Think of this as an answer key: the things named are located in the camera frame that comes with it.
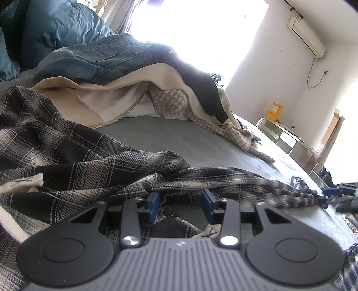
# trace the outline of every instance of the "metal zipper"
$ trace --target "metal zipper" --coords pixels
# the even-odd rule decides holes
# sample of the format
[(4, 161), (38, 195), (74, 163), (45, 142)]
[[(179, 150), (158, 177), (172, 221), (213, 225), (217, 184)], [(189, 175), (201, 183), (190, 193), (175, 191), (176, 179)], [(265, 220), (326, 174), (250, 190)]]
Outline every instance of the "metal zipper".
[(143, 94), (141, 94), (141, 96), (138, 97), (138, 99), (126, 111), (124, 111), (116, 120), (111, 121), (110, 123), (107, 123), (107, 124), (97, 125), (97, 126), (91, 127), (91, 128), (92, 129), (98, 129), (98, 128), (106, 127), (106, 126), (115, 124), (117, 121), (121, 120), (124, 116), (126, 116), (129, 112), (131, 112), (135, 106), (137, 106), (137, 104), (140, 102), (140, 100), (142, 100), (142, 98), (145, 95), (145, 93), (147, 93), (147, 90), (148, 90), (149, 86), (150, 86), (150, 83), (143, 90)]

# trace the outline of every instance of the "brown cardboard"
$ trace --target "brown cardboard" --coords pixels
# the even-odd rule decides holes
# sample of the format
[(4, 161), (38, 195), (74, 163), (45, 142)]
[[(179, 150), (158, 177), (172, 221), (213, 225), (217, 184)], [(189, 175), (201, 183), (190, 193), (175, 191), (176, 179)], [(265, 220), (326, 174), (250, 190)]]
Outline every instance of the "brown cardboard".
[(329, 141), (329, 139), (330, 139), (332, 133), (334, 132), (334, 129), (336, 128), (336, 126), (337, 126), (337, 124), (338, 124), (339, 112), (340, 112), (340, 111), (339, 111), (338, 109), (336, 109), (336, 110), (334, 111), (332, 121), (331, 121), (331, 123), (329, 124), (329, 126), (328, 126), (328, 128), (327, 128), (327, 130), (326, 130), (326, 132), (325, 132), (325, 134), (324, 134), (324, 136), (323, 136), (323, 138), (322, 138), (322, 140), (321, 140), (321, 143), (320, 143), (319, 146), (318, 146), (318, 149), (317, 149), (317, 152), (318, 152), (318, 153), (320, 153), (320, 152), (324, 149), (324, 147), (325, 147), (325, 145), (328, 143), (328, 141)]

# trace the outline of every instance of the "wall-mounted air conditioner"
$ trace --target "wall-mounted air conditioner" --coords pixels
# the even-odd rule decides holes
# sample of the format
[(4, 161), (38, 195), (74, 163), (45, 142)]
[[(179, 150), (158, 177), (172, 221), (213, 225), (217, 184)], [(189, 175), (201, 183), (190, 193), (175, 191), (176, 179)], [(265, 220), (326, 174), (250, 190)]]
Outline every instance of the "wall-mounted air conditioner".
[(293, 16), (287, 27), (315, 58), (323, 57), (325, 51), (324, 45), (303, 19)]

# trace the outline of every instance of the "denim pocket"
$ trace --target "denim pocket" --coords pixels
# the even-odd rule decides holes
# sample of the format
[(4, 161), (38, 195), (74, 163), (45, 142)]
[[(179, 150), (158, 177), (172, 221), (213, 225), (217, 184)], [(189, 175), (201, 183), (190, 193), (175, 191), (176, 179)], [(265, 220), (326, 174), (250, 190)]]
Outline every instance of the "denim pocket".
[(119, 52), (116, 52), (104, 44), (98, 44), (96, 46), (87, 47), (85, 50), (81, 51), (81, 57), (89, 59), (94, 62), (103, 61), (119, 55)]

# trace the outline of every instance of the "ceiling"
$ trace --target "ceiling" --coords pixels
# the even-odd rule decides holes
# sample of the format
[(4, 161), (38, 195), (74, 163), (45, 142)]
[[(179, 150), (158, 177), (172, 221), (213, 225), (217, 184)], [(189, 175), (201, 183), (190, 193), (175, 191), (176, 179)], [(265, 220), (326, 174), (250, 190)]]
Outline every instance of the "ceiling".
[(287, 0), (323, 42), (358, 45), (358, 12), (344, 0)]

